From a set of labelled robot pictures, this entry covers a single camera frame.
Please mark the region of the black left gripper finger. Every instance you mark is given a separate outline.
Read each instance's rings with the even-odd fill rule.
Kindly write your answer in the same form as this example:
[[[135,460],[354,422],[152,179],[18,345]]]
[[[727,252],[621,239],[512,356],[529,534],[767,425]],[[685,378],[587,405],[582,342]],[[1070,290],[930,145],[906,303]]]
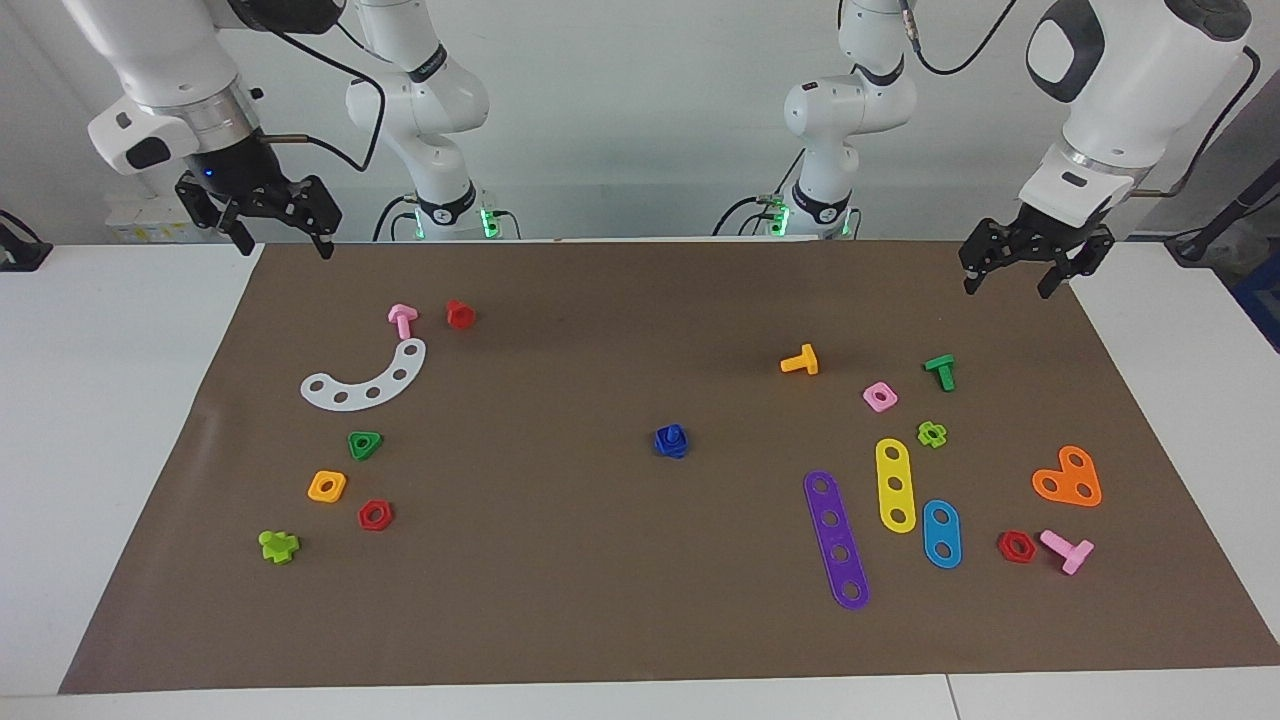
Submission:
[[[966,295],[975,295],[991,272],[1007,265],[1004,252],[1006,249],[1006,225],[995,219],[983,219],[977,223],[957,251],[965,273],[963,287]]]
[[[1115,238],[1111,232],[1092,232],[1083,243],[1074,249],[1074,255],[1064,245],[1051,243],[1052,266],[1038,282],[1038,295],[1042,299],[1050,299],[1061,284],[1070,279],[1078,275],[1093,275],[1114,246]]]

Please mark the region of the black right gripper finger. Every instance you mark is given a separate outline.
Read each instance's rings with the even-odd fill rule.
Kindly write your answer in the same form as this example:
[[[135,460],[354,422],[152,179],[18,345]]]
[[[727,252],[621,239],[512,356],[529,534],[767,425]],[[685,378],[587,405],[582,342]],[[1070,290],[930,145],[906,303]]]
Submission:
[[[329,188],[317,176],[306,176],[288,184],[288,224],[311,238],[323,260],[335,250],[333,236],[342,222],[342,210]]]
[[[234,199],[225,200],[223,206],[216,205],[192,172],[182,173],[175,183],[175,192],[191,220],[201,231],[215,231],[229,240],[242,256],[252,254],[255,240],[241,220],[239,205]]]

